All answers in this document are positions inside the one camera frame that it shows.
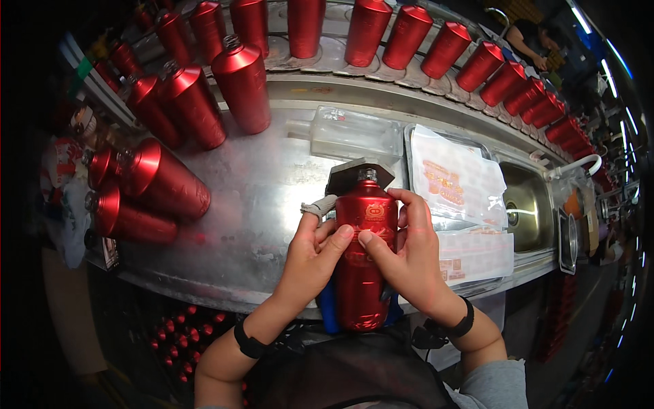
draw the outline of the metal workbench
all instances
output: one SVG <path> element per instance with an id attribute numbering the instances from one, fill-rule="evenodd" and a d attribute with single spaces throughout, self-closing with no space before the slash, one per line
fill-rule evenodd
<path id="1" fill-rule="evenodd" d="M 272 27 L 281 27 L 280 16 L 281 10 L 271 13 Z M 332 30 L 336 26 L 328 25 Z M 283 47 L 283 41 L 276 41 Z M 156 55 L 152 48 L 143 52 Z M 300 204 L 321 198 L 331 167 L 343 163 L 337 158 L 312 156 L 308 137 L 289 135 L 287 122 L 311 120 L 319 105 L 344 107 L 404 124 L 417 122 L 461 135 L 484 144 L 502 160 L 537 171 L 545 168 L 528 157 L 537 150 L 543 151 L 552 164 L 565 162 L 544 145 L 542 130 L 534 135 L 512 124 L 512 118 L 500 120 L 484 113 L 485 104 L 457 102 L 421 87 L 401 86 L 396 80 L 380 82 L 359 74 L 275 68 L 288 67 L 286 62 L 279 58 L 266 62 L 272 123 L 258 135 L 243 135 L 219 89 L 212 87 L 223 110 L 227 140 L 209 152 L 199 151 L 192 143 L 175 152 L 210 188 L 211 206 L 198 222 L 181 226 L 171 246 L 121 243 L 123 267 L 119 277 L 166 296 L 222 310 L 250 312 L 261 304 L 281 276 L 288 244 L 301 217 Z M 396 179 L 391 187 L 407 188 L 405 160 L 395 163 L 393 170 Z M 91 254 L 89 259 L 100 265 L 101 258 L 95 256 Z M 512 276 L 468 283 L 455 290 L 473 298 L 487 296 L 535 279 L 555 266 L 554 249 L 516 254 Z M 407 312 L 415 311 L 403 299 L 400 304 Z M 320 319 L 315 302 L 300 317 Z"/>

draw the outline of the drain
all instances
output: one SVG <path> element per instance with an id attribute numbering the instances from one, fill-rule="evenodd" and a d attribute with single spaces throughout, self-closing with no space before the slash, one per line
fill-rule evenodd
<path id="1" fill-rule="evenodd" d="M 518 207 L 513 202 L 506 202 L 506 216 L 509 219 L 509 225 L 516 227 L 518 225 L 518 212 L 511 211 L 510 209 L 517 209 Z"/>

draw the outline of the fingernail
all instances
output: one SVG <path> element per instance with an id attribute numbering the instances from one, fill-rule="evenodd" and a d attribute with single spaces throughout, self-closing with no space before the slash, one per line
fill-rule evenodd
<path id="1" fill-rule="evenodd" d="M 369 230 L 361 230 L 359 232 L 359 243 L 361 243 L 362 246 L 366 246 L 372 240 L 372 233 Z"/>
<path id="2" fill-rule="evenodd" d="M 337 233 L 343 237 L 350 237 L 351 235 L 354 234 L 354 228 L 352 228 L 352 226 L 350 226 L 349 224 L 344 224 L 343 226 L 340 226 L 338 228 Z"/>

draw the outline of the hand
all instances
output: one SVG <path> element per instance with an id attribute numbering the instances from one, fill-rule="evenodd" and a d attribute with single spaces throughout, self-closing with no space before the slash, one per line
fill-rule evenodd
<path id="1" fill-rule="evenodd" d="M 547 57 L 534 56 L 532 60 L 534 60 L 536 68 L 547 71 Z"/>
<path id="2" fill-rule="evenodd" d="M 398 252 L 394 254 L 377 234 L 359 232 L 359 243 L 375 261 L 384 278 L 404 298 L 434 319 L 442 316 L 443 303 L 458 298 L 441 277 L 438 237 L 427 203 L 415 193 L 389 189 L 404 206 L 398 218 Z M 455 319 L 454 326 L 461 317 Z"/>
<path id="3" fill-rule="evenodd" d="M 284 272 L 274 295 L 298 313 L 325 288 L 336 262 L 352 241 L 352 226 L 344 224 L 334 233 L 335 228 L 333 219 L 318 227 L 318 217 L 304 213 L 288 246 Z"/>

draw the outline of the green tape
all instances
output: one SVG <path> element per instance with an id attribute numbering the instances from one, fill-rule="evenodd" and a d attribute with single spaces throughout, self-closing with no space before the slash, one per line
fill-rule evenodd
<path id="1" fill-rule="evenodd" d="M 86 79 L 88 73 L 90 73 L 92 69 L 93 65 L 91 64 L 91 61 L 84 57 L 77 66 L 77 70 L 75 70 L 75 76 L 71 82 L 71 87 L 68 88 L 68 99 L 74 100 L 77 97 L 77 94 L 82 89 L 82 85 L 84 85 L 84 79 Z"/>

